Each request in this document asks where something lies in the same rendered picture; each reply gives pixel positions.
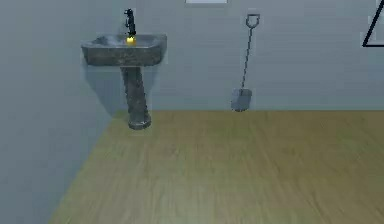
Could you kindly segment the black sink tap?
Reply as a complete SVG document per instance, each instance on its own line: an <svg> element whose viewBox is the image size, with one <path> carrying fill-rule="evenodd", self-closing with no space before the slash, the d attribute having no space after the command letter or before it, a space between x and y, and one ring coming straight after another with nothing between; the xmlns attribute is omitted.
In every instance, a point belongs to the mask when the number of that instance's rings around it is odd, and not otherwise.
<svg viewBox="0 0 384 224"><path fill-rule="evenodd" d="M125 20L125 26L128 29L128 35L135 36L136 26L135 26L135 18L134 18L133 10L131 8L128 8L124 11L124 14L127 16Z"/></svg>

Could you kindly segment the grey stone pedestal sink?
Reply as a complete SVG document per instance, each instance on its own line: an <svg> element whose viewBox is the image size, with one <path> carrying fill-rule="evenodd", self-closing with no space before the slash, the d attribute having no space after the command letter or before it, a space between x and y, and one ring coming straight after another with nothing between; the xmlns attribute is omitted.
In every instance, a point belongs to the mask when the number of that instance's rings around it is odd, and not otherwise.
<svg viewBox="0 0 384 224"><path fill-rule="evenodd" d="M165 34L137 34L128 42L124 34L105 34L81 44L88 66L118 67L122 74L128 106L128 126L142 130L151 125L142 68L159 65L167 50Z"/></svg>

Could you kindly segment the grey long-handled scrubber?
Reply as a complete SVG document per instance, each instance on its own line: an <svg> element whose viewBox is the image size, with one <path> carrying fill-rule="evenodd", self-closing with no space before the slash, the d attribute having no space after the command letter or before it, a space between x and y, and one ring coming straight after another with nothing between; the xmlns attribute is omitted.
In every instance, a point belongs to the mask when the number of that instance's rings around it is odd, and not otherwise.
<svg viewBox="0 0 384 224"><path fill-rule="evenodd" d="M251 43L253 37L253 30L260 23L259 13L248 13L245 19L245 24L248 27L248 40L246 55L244 61L243 75L241 80L241 86L238 89L234 89L232 92L231 109L235 112L244 112L250 108L252 99L252 91L245 87L246 75L248 70L248 61L251 50Z"/></svg>

